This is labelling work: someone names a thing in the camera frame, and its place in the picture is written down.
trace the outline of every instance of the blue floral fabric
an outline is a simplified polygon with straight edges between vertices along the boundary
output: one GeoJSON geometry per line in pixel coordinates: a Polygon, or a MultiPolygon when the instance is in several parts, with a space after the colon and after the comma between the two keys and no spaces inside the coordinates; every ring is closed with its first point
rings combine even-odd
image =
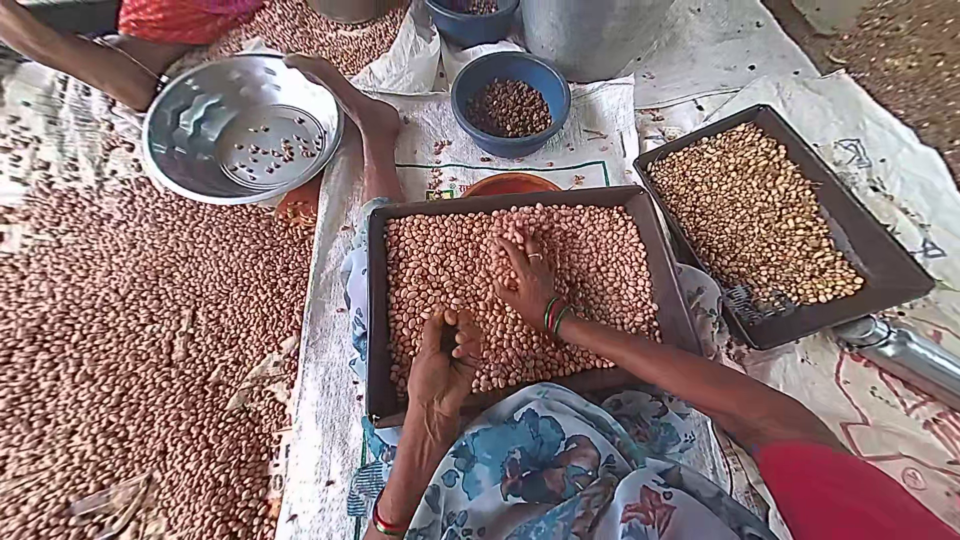
{"type": "Polygon", "coordinates": [[[685,405],[636,390],[607,405],[641,416],[622,425],[547,382],[487,410],[446,454],[406,538],[776,538],[714,484],[665,456],[690,442],[685,405]]]}

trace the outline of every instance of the red bangle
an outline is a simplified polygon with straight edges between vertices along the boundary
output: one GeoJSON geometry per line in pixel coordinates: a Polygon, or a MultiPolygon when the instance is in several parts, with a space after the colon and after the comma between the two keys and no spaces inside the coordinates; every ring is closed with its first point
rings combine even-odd
{"type": "Polygon", "coordinates": [[[565,306],[566,306],[566,302],[564,302],[563,300],[559,300],[557,302],[554,302],[553,306],[550,307],[550,312],[547,316],[547,323],[546,323],[547,333],[552,333],[550,329],[552,329],[557,322],[557,314],[563,311],[565,306]]]}
{"type": "Polygon", "coordinates": [[[387,536],[403,537],[407,533],[406,527],[402,528],[396,525],[391,525],[383,521],[383,518],[380,517],[380,497],[383,497],[382,490],[380,491],[380,495],[376,496],[376,503],[373,503],[373,526],[387,536]]]}

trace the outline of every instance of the metal pipe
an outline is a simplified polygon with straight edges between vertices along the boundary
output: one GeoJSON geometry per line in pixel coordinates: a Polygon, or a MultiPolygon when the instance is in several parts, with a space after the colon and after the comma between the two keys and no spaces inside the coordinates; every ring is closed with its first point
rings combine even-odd
{"type": "Polygon", "coordinates": [[[880,369],[960,409],[960,356],[900,321],[872,315],[836,326],[833,332],[880,369]]]}

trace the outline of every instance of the bangle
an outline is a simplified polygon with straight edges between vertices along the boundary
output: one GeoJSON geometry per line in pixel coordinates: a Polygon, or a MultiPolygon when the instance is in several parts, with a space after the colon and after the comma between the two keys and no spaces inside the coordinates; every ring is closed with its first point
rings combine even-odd
{"type": "Polygon", "coordinates": [[[560,300],[556,296],[550,299],[550,303],[546,305],[546,309],[543,311],[543,327],[548,331],[550,330],[550,308],[553,307],[557,301],[560,300]]]}
{"type": "Polygon", "coordinates": [[[396,525],[391,525],[380,517],[380,498],[383,497],[383,490],[380,490],[380,495],[376,496],[376,503],[373,503],[373,526],[376,527],[381,533],[386,534],[387,536],[396,536],[403,537],[407,533],[406,528],[397,527],[396,525]]]}
{"type": "Polygon", "coordinates": [[[560,323],[564,320],[564,315],[570,309],[570,306],[564,306],[560,310],[560,313],[557,314],[557,320],[553,323],[553,335],[554,337],[560,337],[560,323]]]}
{"type": "Polygon", "coordinates": [[[553,328],[553,323],[557,321],[557,313],[560,313],[564,306],[566,306],[566,302],[563,300],[558,300],[557,303],[550,308],[550,317],[548,318],[545,327],[547,333],[550,333],[550,329],[553,328]]]}

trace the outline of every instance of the orange bowl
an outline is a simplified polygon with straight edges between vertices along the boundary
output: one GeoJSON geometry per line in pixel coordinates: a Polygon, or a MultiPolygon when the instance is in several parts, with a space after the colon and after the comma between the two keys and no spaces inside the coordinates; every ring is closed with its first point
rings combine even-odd
{"type": "Polygon", "coordinates": [[[464,197],[504,195],[507,193],[533,193],[535,191],[561,191],[556,184],[545,178],[527,173],[503,173],[487,177],[471,185],[464,197]]]}

